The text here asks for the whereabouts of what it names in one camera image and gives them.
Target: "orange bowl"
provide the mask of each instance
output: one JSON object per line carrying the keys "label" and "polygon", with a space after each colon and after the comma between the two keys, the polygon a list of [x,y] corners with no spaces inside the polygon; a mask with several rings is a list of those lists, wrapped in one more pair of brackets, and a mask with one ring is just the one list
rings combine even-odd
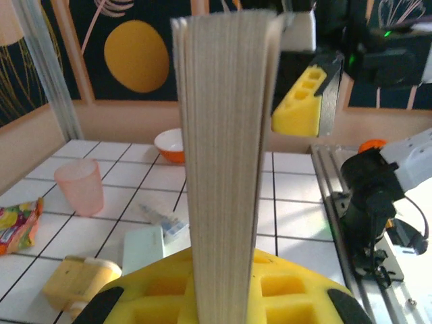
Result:
{"label": "orange bowl", "polygon": [[184,163],[182,129],[174,128],[160,133],[155,138],[155,146],[168,161]]}

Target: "toothpaste tube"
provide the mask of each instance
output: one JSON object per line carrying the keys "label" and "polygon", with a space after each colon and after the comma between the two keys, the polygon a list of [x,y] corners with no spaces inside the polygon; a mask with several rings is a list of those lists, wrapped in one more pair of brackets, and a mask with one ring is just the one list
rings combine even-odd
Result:
{"label": "toothpaste tube", "polygon": [[163,215],[148,205],[138,205],[150,224],[162,227],[163,241],[166,244],[176,240],[188,228],[188,224],[174,217],[173,213]]}

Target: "metal screw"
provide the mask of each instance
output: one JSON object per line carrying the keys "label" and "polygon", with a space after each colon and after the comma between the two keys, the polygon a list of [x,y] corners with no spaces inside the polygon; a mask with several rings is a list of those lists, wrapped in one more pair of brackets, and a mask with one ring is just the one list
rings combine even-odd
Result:
{"label": "metal screw", "polygon": [[417,301],[414,300],[414,299],[412,299],[412,298],[409,298],[409,299],[407,300],[407,302],[408,302],[409,305],[411,305],[411,306],[417,306]]}

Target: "black rubber trim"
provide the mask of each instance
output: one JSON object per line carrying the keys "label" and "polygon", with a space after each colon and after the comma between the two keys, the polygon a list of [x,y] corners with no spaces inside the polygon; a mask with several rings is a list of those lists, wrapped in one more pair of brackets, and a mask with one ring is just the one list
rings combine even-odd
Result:
{"label": "black rubber trim", "polygon": [[337,289],[327,291],[344,324],[373,324],[357,300]]}
{"label": "black rubber trim", "polygon": [[123,294],[123,291],[122,287],[114,287],[104,292],[99,292],[72,324],[103,324]]}

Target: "orange cap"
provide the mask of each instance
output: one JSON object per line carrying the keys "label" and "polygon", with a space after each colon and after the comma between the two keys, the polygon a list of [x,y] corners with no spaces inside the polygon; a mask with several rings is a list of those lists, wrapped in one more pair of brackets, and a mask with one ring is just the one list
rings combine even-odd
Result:
{"label": "orange cap", "polygon": [[371,148],[380,149],[386,144],[387,144],[386,140],[368,140],[360,145],[360,147],[358,148],[358,152],[361,153]]}

